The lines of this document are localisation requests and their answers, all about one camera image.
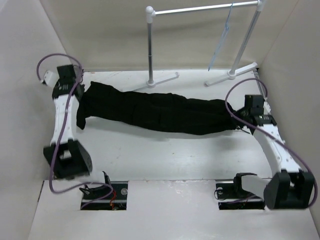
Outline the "black trousers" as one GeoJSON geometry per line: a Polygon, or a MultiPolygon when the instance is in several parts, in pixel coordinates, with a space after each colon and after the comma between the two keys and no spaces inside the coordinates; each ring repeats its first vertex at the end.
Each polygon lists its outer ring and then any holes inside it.
{"type": "Polygon", "coordinates": [[[121,92],[93,81],[79,102],[76,125],[83,130],[87,118],[98,117],[153,131],[201,136],[243,128],[243,123],[231,117],[231,110],[231,105],[221,99],[121,92]]]}

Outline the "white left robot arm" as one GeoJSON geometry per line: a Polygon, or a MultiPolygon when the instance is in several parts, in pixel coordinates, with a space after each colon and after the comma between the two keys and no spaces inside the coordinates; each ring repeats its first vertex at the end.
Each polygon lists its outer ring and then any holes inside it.
{"type": "Polygon", "coordinates": [[[114,189],[105,172],[94,174],[90,154],[76,137],[77,113],[84,94],[82,72],[72,64],[57,67],[57,77],[44,81],[53,88],[55,107],[53,136],[43,148],[43,155],[50,166],[49,189],[62,194],[76,188],[85,193],[95,190],[98,199],[108,199],[114,189]]]}

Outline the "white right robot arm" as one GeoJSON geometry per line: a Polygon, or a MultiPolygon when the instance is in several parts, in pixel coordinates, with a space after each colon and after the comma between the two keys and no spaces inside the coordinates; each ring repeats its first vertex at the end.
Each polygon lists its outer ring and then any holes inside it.
{"type": "Polygon", "coordinates": [[[304,171],[285,148],[277,122],[267,113],[263,96],[246,95],[243,108],[235,115],[246,122],[261,146],[271,169],[271,179],[263,179],[255,173],[238,173],[233,179],[233,194],[238,198],[254,194],[263,199],[270,210],[307,209],[315,177],[304,171]]]}

